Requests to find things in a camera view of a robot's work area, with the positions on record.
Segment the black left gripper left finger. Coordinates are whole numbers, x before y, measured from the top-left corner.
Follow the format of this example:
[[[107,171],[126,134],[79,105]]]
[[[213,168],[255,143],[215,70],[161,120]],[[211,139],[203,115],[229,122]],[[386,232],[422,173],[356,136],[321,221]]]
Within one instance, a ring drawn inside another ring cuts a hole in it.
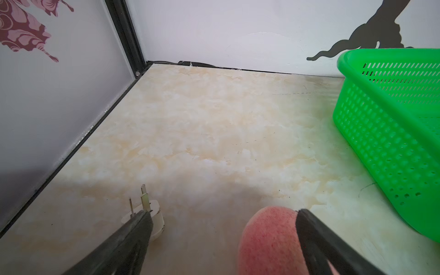
[[[138,275],[147,253],[153,222],[144,210],[134,215],[66,275]]]

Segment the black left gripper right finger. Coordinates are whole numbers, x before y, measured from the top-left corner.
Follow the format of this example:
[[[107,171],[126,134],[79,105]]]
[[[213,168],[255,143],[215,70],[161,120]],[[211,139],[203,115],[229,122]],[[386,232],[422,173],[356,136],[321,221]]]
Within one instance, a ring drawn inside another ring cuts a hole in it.
[[[296,229],[309,274],[331,275],[331,267],[340,275],[383,274],[309,210],[299,210]]]

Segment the pink peach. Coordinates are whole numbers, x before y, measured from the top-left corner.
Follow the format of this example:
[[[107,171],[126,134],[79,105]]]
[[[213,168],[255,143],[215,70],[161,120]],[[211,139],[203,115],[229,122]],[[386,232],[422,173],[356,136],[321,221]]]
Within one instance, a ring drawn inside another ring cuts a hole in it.
[[[239,275],[307,275],[296,229],[298,212],[268,206],[246,224],[239,242]]]

